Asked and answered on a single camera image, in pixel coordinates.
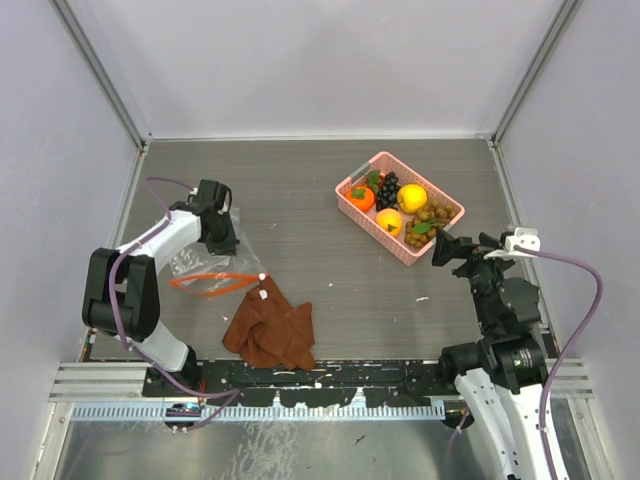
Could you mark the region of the orange peach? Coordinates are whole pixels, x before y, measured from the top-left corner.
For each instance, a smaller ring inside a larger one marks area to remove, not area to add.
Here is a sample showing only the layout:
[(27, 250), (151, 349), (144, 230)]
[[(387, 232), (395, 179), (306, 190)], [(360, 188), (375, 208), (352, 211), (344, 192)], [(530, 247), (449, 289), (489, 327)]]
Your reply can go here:
[(392, 237), (397, 237), (404, 225), (402, 215), (393, 208), (387, 208), (379, 211), (376, 215), (376, 223), (387, 234)]

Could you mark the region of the clear zip top bag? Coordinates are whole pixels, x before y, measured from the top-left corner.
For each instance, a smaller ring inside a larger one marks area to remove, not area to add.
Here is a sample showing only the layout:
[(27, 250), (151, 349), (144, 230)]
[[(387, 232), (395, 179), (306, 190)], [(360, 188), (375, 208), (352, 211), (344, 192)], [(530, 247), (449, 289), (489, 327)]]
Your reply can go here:
[(267, 273), (241, 227), (238, 208), (230, 210), (239, 243), (235, 254), (212, 254), (204, 244), (182, 249), (170, 261), (170, 287), (192, 296), (212, 298), (250, 288)]

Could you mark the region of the orange persimmon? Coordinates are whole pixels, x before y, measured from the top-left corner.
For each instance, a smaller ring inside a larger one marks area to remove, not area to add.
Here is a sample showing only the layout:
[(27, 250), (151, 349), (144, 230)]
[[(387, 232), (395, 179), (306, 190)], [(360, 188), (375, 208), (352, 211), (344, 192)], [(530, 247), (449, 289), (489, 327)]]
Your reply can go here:
[(375, 205), (376, 194), (366, 186), (354, 186), (345, 194), (345, 198), (363, 213), (369, 212)]

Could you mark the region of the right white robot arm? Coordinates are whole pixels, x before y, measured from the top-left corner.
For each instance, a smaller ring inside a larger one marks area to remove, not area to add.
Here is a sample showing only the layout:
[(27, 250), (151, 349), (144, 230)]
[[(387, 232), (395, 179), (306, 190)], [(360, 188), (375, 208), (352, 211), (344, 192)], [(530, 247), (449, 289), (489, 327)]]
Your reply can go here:
[(517, 228), (499, 239), (477, 241), (441, 230), (432, 263), (462, 260), (454, 270), (469, 282), (482, 338), (443, 349), (438, 379), (460, 394), (489, 450), (495, 479), (565, 479), (548, 394), (546, 354), (534, 336), (541, 321), (539, 289), (521, 277), (505, 277), (520, 252), (540, 247), (534, 229)]

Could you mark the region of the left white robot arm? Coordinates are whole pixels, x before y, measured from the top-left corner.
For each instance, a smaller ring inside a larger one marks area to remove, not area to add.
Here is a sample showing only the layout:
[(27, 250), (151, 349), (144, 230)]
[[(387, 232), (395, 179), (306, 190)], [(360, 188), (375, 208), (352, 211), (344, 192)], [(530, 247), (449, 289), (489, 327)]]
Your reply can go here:
[(202, 180), (185, 200), (167, 206), (154, 227), (116, 249), (96, 249), (89, 260), (83, 323), (151, 363), (178, 396), (196, 393), (201, 369), (195, 350), (160, 319), (158, 274), (194, 243), (214, 256), (234, 255), (239, 240), (231, 205), (228, 186)]

